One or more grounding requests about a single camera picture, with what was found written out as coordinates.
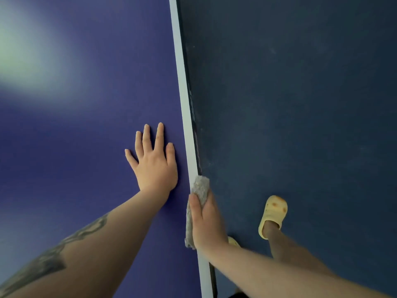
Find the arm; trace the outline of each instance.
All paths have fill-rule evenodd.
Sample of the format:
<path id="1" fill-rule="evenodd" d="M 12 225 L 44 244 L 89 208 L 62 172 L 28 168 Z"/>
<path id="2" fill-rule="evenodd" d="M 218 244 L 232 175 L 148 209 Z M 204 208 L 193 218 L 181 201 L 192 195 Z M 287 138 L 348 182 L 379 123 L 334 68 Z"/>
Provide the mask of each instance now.
<path id="1" fill-rule="evenodd" d="M 129 270 L 152 218 L 177 183 L 172 144 L 164 155 L 164 126 L 154 150 L 149 126 L 136 133 L 138 162 L 126 150 L 139 193 L 47 250 L 0 285 L 0 298 L 111 297 Z"/>
<path id="2" fill-rule="evenodd" d="M 189 203 L 197 250 L 251 298 L 387 297 L 348 280 L 313 273 L 231 246 L 212 192 L 202 210 L 196 195 L 189 196 Z"/>

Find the gray cloth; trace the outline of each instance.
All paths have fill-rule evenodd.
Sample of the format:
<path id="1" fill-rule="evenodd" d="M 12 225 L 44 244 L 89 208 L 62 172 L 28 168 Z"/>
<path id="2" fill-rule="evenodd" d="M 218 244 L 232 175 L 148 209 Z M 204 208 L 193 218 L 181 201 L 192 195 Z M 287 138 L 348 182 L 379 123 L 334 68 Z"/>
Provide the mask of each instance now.
<path id="1" fill-rule="evenodd" d="M 201 209 L 203 208 L 208 197 L 208 190 L 210 189 L 210 179 L 198 175 L 196 177 L 195 183 L 193 184 L 190 192 L 195 193 L 200 200 Z M 192 212 L 190 210 L 189 202 L 187 202 L 186 208 L 186 238 L 185 238 L 186 248 L 192 248 L 196 250 L 195 243 L 193 242 L 193 221 Z"/>

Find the yellow shoe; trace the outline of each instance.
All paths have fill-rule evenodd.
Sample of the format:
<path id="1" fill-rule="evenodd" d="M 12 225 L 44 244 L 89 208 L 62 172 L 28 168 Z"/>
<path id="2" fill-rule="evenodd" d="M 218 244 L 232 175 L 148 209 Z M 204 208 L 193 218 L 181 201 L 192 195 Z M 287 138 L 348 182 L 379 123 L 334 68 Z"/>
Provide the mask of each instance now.
<path id="1" fill-rule="evenodd" d="M 229 240 L 229 245 L 235 245 L 236 247 L 240 247 L 239 243 L 233 237 L 228 236 L 227 239 Z"/>
<path id="2" fill-rule="evenodd" d="M 277 223 L 279 229 L 281 229 L 281 223 L 283 222 L 285 215 L 287 214 L 288 206 L 287 202 L 278 197 L 277 195 L 272 195 L 268 198 L 265 206 L 265 211 L 263 212 L 261 223 L 259 224 L 258 232 L 261 238 L 267 240 L 262 234 L 263 225 L 265 225 L 265 221 L 272 220 Z"/>

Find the tattooed arm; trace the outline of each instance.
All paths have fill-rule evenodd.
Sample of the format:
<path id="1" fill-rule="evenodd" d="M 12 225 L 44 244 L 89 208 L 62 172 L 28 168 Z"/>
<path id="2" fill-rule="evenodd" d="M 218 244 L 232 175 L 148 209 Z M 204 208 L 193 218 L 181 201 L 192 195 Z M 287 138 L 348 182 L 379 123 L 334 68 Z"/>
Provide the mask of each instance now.
<path id="1" fill-rule="evenodd" d="M 150 129 L 136 133 L 138 162 L 126 150 L 139 193 L 45 251 L 0 285 L 0 298 L 111 297 L 129 270 L 152 218 L 178 180 L 173 145 L 164 126 L 152 149 Z"/>

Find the ping pong table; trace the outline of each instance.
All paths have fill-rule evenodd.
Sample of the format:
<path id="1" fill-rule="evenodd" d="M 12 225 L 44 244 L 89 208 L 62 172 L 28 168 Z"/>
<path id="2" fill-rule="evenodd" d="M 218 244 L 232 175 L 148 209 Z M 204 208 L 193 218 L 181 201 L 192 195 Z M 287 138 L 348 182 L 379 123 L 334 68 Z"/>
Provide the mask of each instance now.
<path id="1" fill-rule="evenodd" d="M 161 121 L 179 183 L 115 297 L 213 297 L 176 0 L 0 0 L 0 97 L 0 283 L 137 193 L 124 149 Z"/>

